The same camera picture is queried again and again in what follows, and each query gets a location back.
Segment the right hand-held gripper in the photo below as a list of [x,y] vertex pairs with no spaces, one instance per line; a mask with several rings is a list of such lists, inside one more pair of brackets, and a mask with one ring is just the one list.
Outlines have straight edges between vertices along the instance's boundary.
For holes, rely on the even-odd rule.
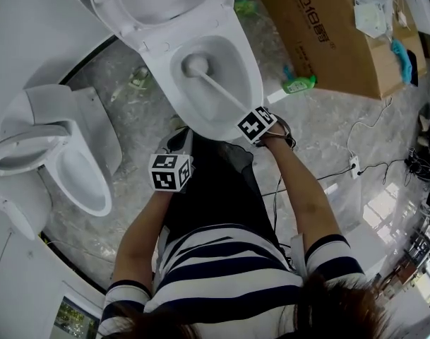
[[237,129],[250,144],[255,144],[276,122],[274,114],[265,107],[257,107],[237,123]]

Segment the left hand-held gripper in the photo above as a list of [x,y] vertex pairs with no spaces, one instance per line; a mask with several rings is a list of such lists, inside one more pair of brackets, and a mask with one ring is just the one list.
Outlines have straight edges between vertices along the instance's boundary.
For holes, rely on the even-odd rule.
[[[193,147],[193,131],[186,128],[184,144],[181,143],[183,131],[173,131],[165,136],[158,144],[157,152],[152,154],[149,161],[150,181],[155,191],[180,192],[192,175],[192,160],[190,156]],[[182,154],[168,154],[179,150]]]

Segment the white toilet brush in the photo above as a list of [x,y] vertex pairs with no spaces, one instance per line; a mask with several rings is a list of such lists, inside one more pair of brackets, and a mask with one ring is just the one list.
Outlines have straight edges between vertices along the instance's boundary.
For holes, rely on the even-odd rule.
[[210,64],[208,59],[203,55],[190,54],[182,61],[182,64],[182,69],[189,77],[202,78],[206,83],[211,85],[216,91],[238,107],[243,113],[249,113],[248,108],[246,108],[235,96],[208,75]]

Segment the person's right forearm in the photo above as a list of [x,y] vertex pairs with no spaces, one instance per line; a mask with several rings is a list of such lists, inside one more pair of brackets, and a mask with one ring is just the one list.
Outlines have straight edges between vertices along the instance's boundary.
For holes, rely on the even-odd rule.
[[297,231],[303,236],[304,250],[308,251],[319,239],[340,234],[340,228],[321,185],[286,143],[284,134],[284,127],[276,123],[261,141],[275,158],[294,211]]

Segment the person's left forearm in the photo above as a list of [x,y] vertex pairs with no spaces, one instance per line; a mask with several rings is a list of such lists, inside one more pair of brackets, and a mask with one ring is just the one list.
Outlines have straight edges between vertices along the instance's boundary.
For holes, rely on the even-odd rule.
[[172,192],[156,191],[132,222],[118,248],[112,280],[132,280],[152,289],[152,257]]

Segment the green toilet brush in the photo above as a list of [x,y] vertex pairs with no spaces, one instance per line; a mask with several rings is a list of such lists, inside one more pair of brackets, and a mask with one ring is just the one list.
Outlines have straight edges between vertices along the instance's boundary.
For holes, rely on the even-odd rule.
[[112,93],[111,102],[114,102],[118,96],[127,88],[137,90],[137,91],[146,91],[150,85],[152,84],[152,74],[148,70],[147,67],[142,66],[137,68],[131,75],[126,83],[118,86],[115,91]]

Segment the black skirt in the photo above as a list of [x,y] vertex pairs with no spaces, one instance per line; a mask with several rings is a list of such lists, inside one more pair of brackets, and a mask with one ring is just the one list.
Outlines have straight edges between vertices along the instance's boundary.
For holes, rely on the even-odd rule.
[[195,134],[191,155],[194,172],[185,192],[172,196],[165,216],[167,243],[201,227],[238,224],[278,246],[253,173],[253,154]]

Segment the green cleaner bottle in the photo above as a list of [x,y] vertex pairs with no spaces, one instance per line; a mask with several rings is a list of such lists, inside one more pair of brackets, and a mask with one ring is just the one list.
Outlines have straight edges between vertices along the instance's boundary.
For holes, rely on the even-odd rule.
[[300,93],[304,90],[312,89],[317,83],[317,77],[312,75],[310,77],[295,76],[289,69],[288,65],[285,65],[283,72],[286,79],[282,83],[282,89],[288,94]]

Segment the brown cardboard box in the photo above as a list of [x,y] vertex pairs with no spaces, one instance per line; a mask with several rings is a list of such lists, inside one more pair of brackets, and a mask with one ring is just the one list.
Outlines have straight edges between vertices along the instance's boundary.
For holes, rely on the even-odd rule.
[[261,0],[298,76],[317,88],[380,100],[404,87],[391,41],[355,26],[354,0]]

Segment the green plastic item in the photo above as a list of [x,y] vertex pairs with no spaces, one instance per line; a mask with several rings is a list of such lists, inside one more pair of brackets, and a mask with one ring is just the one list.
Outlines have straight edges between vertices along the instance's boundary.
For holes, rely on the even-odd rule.
[[257,14],[257,3],[253,0],[236,0],[234,11],[239,17],[254,16]]

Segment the striped shirt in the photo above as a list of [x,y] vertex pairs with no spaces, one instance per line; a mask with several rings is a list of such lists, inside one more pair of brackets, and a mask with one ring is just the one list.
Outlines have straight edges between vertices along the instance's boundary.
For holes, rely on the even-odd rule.
[[166,309],[201,339],[298,339],[293,314],[303,284],[282,252],[235,224],[194,230],[164,250],[153,290],[134,280],[109,287],[99,336],[127,329],[128,309]]

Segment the white packet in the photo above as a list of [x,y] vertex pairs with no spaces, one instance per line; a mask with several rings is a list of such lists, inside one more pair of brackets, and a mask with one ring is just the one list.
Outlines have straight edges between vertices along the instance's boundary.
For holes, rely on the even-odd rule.
[[356,29],[374,39],[387,30],[383,5],[375,0],[354,0],[354,21]]

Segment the blue cloth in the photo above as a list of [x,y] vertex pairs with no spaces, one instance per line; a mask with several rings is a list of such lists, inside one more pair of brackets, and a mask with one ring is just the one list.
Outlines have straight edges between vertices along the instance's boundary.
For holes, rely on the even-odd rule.
[[419,78],[417,73],[416,55],[412,51],[406,49],[401,41],[397,39],[393,39],[391,50],[400,62],[403,83],[417,87],[419,84]]

